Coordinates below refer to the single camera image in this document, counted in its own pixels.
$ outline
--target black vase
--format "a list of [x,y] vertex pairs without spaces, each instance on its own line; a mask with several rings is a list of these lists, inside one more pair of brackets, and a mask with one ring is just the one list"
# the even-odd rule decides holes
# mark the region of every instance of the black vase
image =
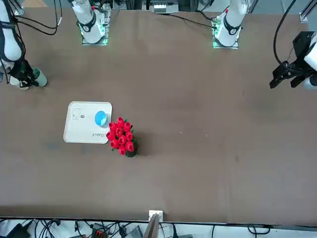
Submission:
[[127,157],[133,157],[137,154],[138,151],[138,143],[136,139],[132,139],[132,143],[133,143],[133,147],[134,147],[134,151],[126,151],[125,152],[125,156]]

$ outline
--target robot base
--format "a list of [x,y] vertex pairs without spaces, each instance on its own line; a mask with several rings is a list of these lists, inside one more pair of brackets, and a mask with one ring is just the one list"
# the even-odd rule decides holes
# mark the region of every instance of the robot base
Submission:
[[216,38],[216,34],[218,34],[218,29],[221,26],[221,19],[220,18],[214,18],[211,21],[211,25],[215,26],[217,29],[212,29],[211,30],[211,35],[212,35],[212,47],[215,49],[239,49],[239,44],[238,44],[238,39],[236,40],[236,42],[232,45],[232,46],[223,46]]
[[82,45],[83,46],[106,46],[108,44],[108,38],[109,38],[109,26],[110,26],[110,13],[111,10],[99,10],[100,13],[103,13],[105,15],[105,23],[104,26],[102,26],[102,31],[105,31],[105,36],[101,37],[101,39],[96,43],[88,43],[85,38],[82,39]]

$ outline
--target floor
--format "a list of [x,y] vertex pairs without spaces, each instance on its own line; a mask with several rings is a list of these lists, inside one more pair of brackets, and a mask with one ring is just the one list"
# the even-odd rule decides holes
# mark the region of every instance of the floor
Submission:
[[[29,221],[27,220],[8,220],[4,221],[0,224],[0,236],[6,236],[16,224],[21,223],[26,225]],[[37,221],[34,221],[28,229],[28,233],[31,235],[31,238],[35,237],[35,224]],[[61,221],[61,224],[57,227],[53,225],[50,229],[51,233],[54,235],[55,238],[80,238],[78,236],[78,232],[74,231],[74,221]],[[111,224],[110,222],[104,222],[104,226]],[[78,222],[79,230],[81,235],[89,236],[92,230],[89,228],[87,224],[84,222]],[[147,224],[146,223],[131,223],[127,225],[127,233],[129,234],[133,229],[137,226],[140,227],[142,234],[144,234]],[[41,223],[37,226],[37,237],[41,233],[43,229],[43,225]],[[236,238],[236,237],[244,237],[244,238],[254,238],[255,236],[248,231],[246,227],[224,227],[224,226],[215,226],[212,234],[213,226],[210,225],[184,225],[184,224],[176,224],[176,232],[180,238],[190,238],[185,235],[192,235],[193,238]],[[162,228],[164,229],[164,234],[161,229],[158,232],[158,238],[168,238],[173,236],[173,228],[172,224],[164,224],[162,223]],[[260,229],[257,228],[258,233],[265,233],[267,229]],[[120,238],[119,234],[114,236],[110,236],[111,238]],[[315,238],[317,237],[316,232],[312,231],[295,231],[295,230],[281,230],[281,229],[271,229],[270,232],[265,235],[265,238]]]

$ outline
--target small white object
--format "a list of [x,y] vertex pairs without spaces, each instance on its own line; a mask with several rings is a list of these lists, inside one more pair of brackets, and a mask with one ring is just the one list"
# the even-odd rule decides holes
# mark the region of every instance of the small white object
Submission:
[[30,87],[23,87],[23,88],[21,88],[20,87],[20,81],[17,79],[17,78],[15,78],[15,77],[12,77],[12,76],[10,76],[10,84],[12,85],[12,86],[14,86],[14,87],[17,87],[17,88],[19,88],[19,89],[21,89],[21,90],[28,90]]
[[149,210],[149,220],[154,216],[155,214],[158,214],[159,216],[159,222],[163,222],[163,211],[158,210]]
[[[104,126],[95,123],[95,115],[104,111],[107,122]],[[106,144],[110,131],[112,105],[103,102],[71,102],[68,106],[64,129],[64,141],[70,143]]]

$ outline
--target electronic device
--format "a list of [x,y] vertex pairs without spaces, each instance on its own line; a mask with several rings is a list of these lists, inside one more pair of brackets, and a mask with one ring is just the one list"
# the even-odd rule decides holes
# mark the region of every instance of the electronic device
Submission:
[[178,0],[142,0],[142,10],[155,13],[175,13],[179,11]]

